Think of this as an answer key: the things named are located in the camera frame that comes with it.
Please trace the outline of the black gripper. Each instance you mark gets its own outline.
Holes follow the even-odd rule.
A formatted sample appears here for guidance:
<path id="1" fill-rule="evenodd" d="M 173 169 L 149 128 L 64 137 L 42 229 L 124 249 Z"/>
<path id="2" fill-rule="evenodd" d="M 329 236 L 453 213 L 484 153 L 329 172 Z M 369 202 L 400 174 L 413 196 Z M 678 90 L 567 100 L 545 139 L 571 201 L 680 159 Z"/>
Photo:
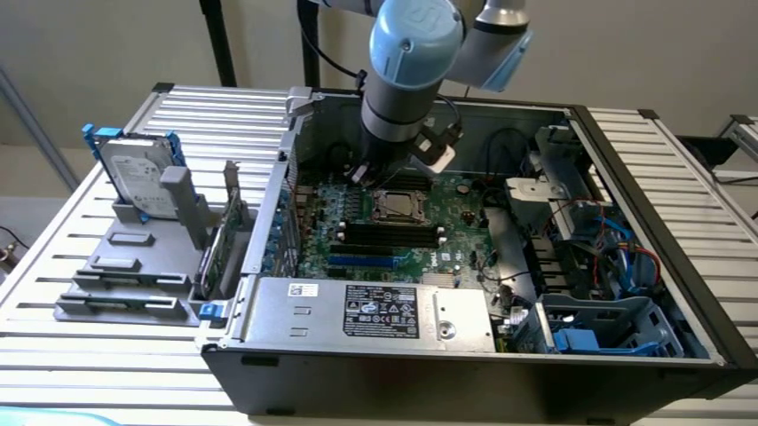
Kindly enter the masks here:
<path id="1" fill-rule="evenodd" d="M 416 138 L 409 138 L 400 142 L 391 142 L 380 139 L 371 132 L 363 131 L 361 153 L 347 173 L 349 181 L 353 184 L 371 184 L 393 163 L 405 159 L 408 147 L 415 141 Z"/>

